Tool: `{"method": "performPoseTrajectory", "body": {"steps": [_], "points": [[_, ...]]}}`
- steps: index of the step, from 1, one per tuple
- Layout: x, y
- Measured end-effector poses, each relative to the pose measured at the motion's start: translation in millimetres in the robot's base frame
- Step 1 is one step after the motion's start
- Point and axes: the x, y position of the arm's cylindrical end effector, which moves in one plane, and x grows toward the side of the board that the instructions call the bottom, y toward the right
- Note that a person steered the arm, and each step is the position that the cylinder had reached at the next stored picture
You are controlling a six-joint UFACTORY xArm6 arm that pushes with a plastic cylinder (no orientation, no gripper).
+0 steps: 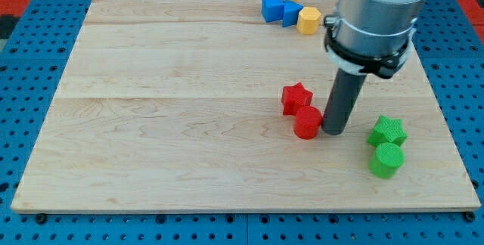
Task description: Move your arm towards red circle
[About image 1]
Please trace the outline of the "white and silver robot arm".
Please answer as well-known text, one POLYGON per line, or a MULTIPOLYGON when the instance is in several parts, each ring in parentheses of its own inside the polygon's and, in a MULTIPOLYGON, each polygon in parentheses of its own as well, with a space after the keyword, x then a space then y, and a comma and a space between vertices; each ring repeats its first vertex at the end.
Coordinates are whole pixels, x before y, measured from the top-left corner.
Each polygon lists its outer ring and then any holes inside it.
POLYGON ((353 76, 389 79, 408 58, 410 38, 426 0, 338 0, 324 18, 329 58, 353 76))

